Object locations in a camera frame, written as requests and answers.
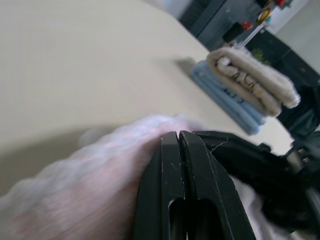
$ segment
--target blue towel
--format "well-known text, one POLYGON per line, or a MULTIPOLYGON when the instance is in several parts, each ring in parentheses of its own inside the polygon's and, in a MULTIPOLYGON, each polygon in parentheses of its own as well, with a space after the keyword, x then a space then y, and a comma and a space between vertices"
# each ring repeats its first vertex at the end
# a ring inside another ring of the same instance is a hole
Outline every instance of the blue towel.
POLYGON ((217 102, 249 135, 257 134, 266 117, 249 102, 242 100, 211 73, 206 61, 192 69, 195 82, 217 102))

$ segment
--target beige towel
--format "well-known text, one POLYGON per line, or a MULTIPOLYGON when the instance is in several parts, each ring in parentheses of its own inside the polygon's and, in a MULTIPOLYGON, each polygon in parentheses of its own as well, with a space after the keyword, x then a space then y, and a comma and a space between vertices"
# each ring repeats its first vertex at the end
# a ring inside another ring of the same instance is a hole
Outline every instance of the beige towel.
POLYGON ((211 52, 207 56, 207 61, 210 70, 230 90, 252 103, 267 116, 278 116, 281 113, 281 104, 288 108, 294 108, 300 103, 300 96, 288 77, 240 50, 223 47, 211 52), (218 61, 223 57, 231 61, 231 66, 228 66, 228 72, 224 73, 222 73, 221 69, 218 69, 218 61), (237 77, 239 82, 242 81, 242 84, 245 85, 246 82, 244 81, 252 81, 259 85, 256 85, 254 89, 248 89, 248 87, 239 84, 233 77, 239 69, 243 72, 237 77), (259 99, 257 95, 262 96, 263 100, 259 99))

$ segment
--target beige table surface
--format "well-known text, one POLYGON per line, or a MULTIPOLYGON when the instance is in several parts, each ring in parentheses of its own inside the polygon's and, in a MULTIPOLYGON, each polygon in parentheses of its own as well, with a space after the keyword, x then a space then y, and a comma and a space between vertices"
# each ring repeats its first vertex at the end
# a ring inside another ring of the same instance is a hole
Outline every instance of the beige table surface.
POLYGON ((144 0, 2 0, 0 194, 67 157, 86 129, 149 114, 183 113, 285 153, 276 119, 249 137, 190 80, 182 66, 207 54, 144 0))

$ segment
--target stacked towels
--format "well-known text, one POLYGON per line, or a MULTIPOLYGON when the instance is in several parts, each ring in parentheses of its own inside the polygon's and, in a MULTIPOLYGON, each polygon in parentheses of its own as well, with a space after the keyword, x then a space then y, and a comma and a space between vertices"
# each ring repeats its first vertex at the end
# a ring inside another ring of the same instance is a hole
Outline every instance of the stacked towels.
POLYGON ((210 53, 192 75, 249 135, 259 133, 267 116, 278 116, 282 104, 293 108, 300 102, 289 78, 237 49, 210 53))

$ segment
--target black machine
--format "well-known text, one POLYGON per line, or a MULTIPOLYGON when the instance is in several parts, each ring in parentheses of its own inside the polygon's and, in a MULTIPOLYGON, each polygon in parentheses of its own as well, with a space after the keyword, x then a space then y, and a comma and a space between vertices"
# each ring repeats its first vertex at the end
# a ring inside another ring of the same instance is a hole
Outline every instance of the black machine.
POLYGON ((229 175, 264 199, 278 226, 320 237, 320 153, 293 142, 284 156, 230 133, 175 132, 161 144, 141 180, 133 240, 255 240, 229 175))

